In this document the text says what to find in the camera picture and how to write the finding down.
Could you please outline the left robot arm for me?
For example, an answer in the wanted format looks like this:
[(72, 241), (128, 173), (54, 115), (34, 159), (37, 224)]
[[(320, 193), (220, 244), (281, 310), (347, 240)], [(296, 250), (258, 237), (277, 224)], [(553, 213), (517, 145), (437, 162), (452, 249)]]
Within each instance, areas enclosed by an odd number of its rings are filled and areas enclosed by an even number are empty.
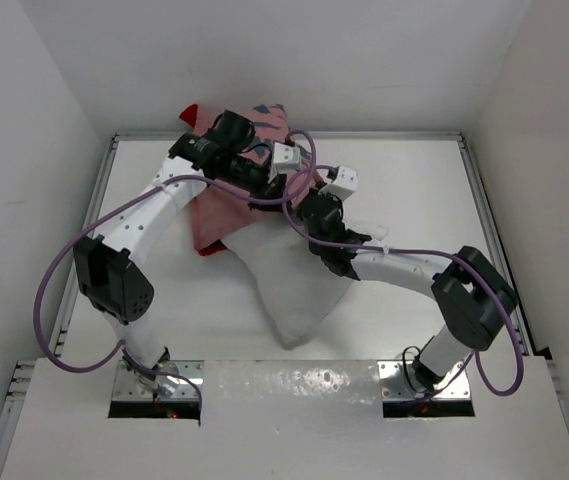
[(82, 234), (72, 248), (80, 293), (104, 315), (128, 365), (146, 382), (162, 376), (170, 358), (148, 310), (155, 290), (142, 265), (184, 210), (191, 211), (193, 244), (208, 249), (281, 205), (286, 178), (272, 159), (254, 159), (255, 120), (225, 110), (209, 127), (182, 134), (152, 183), (121, 206), (113, 226)]

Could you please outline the red patterned pillowcase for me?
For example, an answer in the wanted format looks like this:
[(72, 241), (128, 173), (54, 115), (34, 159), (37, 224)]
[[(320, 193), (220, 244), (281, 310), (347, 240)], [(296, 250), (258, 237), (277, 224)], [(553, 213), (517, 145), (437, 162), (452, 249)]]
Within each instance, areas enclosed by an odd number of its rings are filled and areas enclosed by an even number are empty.
[[(193, 104), (180, 119), (203, 135), (213, 126), (219, 110)], [(240, 113), (255, 125), (255, 138), (244, 154), (257, 163), (266, 160), (274, 142), (283, 142), (289, 134), (287, 112), (279, 103), (259, 104)], [(226, 249), (223, 239), (255, 222), (276, 218), (272, 212), (251, 210), (247, 203), (216, 188), (207, 188), (189, 204), (193, 245), (201, 256), (213, 255)]]

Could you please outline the white pillow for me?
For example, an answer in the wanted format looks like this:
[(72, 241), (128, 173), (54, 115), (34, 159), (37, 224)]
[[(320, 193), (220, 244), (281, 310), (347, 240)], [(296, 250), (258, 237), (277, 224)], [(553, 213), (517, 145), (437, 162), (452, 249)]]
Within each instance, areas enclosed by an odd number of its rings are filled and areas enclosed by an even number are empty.
[(253, 275), (279, 342), (309, 342), (353, 281), (332, 273), (282, 216), (255, 221), (222, 238)]

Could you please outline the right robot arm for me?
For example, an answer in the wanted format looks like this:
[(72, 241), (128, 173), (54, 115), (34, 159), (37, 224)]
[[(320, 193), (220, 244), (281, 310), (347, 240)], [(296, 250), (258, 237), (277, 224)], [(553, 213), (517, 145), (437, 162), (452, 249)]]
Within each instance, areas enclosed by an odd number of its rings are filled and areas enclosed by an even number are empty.
[(519, 297), (478, 249), (457, 254), (433, 250), (396, 252), (343, 221), (342, 201), (311, 191), (294, 210), (309, 250), (334, 274), (358, 281), (377, 281), (433, 300), (444, 326), (421, 349), (408, 378), (429, 393), (445, 375), (472, 353), (489, 349), (503, 327), (517, 337), (510, 315)]

